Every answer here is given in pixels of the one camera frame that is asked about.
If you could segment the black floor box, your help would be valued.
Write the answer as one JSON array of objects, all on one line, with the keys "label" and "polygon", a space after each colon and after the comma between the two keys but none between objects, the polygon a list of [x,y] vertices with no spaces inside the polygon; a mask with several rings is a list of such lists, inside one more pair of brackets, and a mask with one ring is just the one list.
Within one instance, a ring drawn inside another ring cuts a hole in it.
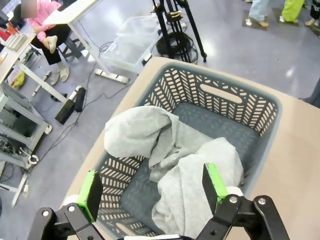
[{"label": "black floor box", "polygon": [[86,96],[86,89],[83,88],[83,87],[80,87],[77,90],[75,103],[74,103],[74,110],[77,113],[80,113],[80,112],[83,111],[83,105],[84,105],[84,101],[85,101],[85,96]]},{"label": "black floor box", "polygon": [[60,111],[55,116],[55,119],[62,125],[66,123],[71,114],[74,112],[75,102],[73,100],[68,99]]}]

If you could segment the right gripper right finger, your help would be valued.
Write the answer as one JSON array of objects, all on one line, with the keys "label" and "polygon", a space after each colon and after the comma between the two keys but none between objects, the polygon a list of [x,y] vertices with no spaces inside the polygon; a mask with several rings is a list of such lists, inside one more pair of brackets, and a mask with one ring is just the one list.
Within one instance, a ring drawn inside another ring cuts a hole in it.
[{"label": "right gripper right finger", "polygon": [[203,165],[202,186],[212,213],[197,240],[225,240],[233,227],[250,240],[290,240],[274,201],[267,195],[253,200],[228,193],[213,163]]}]

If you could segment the grey woven plastic basket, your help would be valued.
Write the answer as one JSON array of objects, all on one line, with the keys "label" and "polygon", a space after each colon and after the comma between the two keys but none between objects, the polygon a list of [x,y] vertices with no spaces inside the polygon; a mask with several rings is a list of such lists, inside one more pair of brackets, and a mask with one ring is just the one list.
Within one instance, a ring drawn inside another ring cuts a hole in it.
[{"label": "grey woven plastic basket", "polygon": [[[240,189],[248,196],[266,162],[280,122],[282,107],[275,96],[194,65],[168,62],[148,65],[137,78],[136,106],[157,106],[211,138],[224,137],[235,146],[244,167]],[[159,199],[148,181],[148,159],[104,152],[96,167],[103,192],[98,225],[118,239],[130,230],[137,235],[160,233],[151,219]]]}]

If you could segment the clear plastic storage bin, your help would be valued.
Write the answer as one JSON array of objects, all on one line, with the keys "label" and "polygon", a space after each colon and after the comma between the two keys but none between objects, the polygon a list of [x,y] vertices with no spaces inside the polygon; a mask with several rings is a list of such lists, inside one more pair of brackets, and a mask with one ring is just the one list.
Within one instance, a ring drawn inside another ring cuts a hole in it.
[{"label": "clear plastic storage bin", "polygon": [[156,40],[162,34],[159,20],[154,15],[135,16],[128,18],[117,30],[121,37],[137,37]]},{"label": "clear plastic storage bin", "polygon": [[102,54],[106,62],[116,68],[140,74],[144,66],[142,59],[152,53],[156,40],[140,37],[118,36]]}]

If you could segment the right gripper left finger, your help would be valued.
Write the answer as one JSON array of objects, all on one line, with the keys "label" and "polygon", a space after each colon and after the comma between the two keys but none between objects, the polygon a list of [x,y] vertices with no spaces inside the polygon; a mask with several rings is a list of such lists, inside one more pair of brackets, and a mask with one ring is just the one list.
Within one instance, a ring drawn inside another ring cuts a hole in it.
[{"label": "right gripper left finger", "polygon": [[100,174],[90,170],[79,194],[68,204],[55,211],[50,207],[40,208],[33,219],[27,240],[105,240],[94,226],[98,217],[103,193]]}]

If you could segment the white table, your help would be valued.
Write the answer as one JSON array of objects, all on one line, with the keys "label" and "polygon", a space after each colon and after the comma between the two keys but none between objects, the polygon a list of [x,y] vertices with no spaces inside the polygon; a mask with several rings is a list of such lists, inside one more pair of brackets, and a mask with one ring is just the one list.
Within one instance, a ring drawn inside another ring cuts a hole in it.
[{"label": "white table", "polygon": [[88,43],[76,28],[76,22],[78,22],[88,10],[96,5],[97,2],[98,0],[76,0],[67,7],[62,7],[61,9],[56,9],[53,11],[43,21],[43,25],[48,26],[67,24],[80,42],[84,45],[88,53],[99,65],[99,67],[94,70],[94,73],[126,85],[129,82],[129,78],[110,72],[107,66],[99,58],[98,52],[92,48],[93,44]]}]

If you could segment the silver metal blocks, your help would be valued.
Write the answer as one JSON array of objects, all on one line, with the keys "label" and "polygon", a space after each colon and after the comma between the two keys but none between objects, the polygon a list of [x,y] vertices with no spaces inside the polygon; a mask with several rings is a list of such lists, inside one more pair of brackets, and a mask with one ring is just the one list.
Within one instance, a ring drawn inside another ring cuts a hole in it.
[{"label": "silver metal blocks", "polygon": [[4,46],[17,52],[28,39],[25,34],[12,34],[5,42]]}]

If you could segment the grey garment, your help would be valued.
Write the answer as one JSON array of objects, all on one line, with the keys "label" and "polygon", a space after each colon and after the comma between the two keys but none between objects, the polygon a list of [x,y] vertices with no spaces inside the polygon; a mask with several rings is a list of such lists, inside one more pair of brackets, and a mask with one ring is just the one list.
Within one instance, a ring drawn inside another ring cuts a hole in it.
[{"label": "grey garment", "polygon": [[110,119],[104,148],[116,158],[143,157],[122,202],[166,234],[195,238],[212,217],[202,185],[204,164],[214,164],[226,187],[243,179],[239,154],[224,137],[210,138],[156,106],[134,107]]}]

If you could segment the white desk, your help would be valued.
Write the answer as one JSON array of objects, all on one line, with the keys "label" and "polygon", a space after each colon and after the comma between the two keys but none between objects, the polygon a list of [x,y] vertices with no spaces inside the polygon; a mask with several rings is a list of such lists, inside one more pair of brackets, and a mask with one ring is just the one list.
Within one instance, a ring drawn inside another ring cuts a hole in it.
[{"label": "white desk", "polygon": [[39,84],[44,90],[46,90],[50,95],[58,99],[59,102],[65,104],[68,100],[66,97],[64,97],[51,85],[38,77],[32,70],[30,70],[25,64],[23,64],[22,61],[20,61],[20,55],[25,51],[25,49],[31,43],[32,39],[36,36],[34,33],[24,33],[24,35],[26,36],[26,40],[17,51],[9,49],[7,46],[5,46],[3,49],[3,52],[6,53],[6,56],[3,62],[0,64],[0,84],[5,80],[6,75],[9,73],[10,69],[15,65],[31,79],[33,79],[37,84]]}]

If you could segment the mannequin in neon green trousers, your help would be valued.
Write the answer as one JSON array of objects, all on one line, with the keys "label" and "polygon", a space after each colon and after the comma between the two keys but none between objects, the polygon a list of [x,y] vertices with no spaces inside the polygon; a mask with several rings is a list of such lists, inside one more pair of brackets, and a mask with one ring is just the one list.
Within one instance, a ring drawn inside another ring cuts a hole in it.
[{"label": "mannequin in neon green trousers", "polygon": [[305,0],[285,0],[284,6],[279,17],[282,23],[298,23],[298,16]]}]

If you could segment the seated person in pink top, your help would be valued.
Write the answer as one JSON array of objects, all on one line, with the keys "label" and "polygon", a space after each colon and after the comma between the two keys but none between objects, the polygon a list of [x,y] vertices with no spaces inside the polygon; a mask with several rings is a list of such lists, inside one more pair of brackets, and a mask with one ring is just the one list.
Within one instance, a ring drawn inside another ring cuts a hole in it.
[{"label": "seated person in pink top", "polygon": [[55,0],[28,0],[19,3],[13,10],[13,16],[17,20],[25,20],[35,33],[31,44],[41,49],[50,66],[56,65],[51,85],[58,80],[65,82],[70,75],[70,67],[62,62],[58,47],[63,44],[71,33],[67,24],[44,24],[44,21],[62,4]]}]

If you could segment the mannequin in black printed trousers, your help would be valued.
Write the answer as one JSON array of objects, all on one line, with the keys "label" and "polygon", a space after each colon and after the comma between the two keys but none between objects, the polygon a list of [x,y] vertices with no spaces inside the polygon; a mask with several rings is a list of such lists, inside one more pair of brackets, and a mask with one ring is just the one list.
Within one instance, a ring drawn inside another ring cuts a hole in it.
[{"label": "mannequin in black printed trousers", "polygon": [[310,6],[310,20],[304,23],[305,26],[311,27],[320,20],[320,0],[312,0]]}]

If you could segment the grey metal cart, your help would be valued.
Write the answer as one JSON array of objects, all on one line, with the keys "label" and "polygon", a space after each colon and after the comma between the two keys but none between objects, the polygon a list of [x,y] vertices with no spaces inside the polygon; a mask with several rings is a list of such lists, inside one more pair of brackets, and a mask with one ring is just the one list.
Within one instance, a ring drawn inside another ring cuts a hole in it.
[{"label": "grey metal cart", "polygon": [[0,160],[28,170],[38,163],[33,154],[52,126],[29,100],[5,83],[0,83]]}]

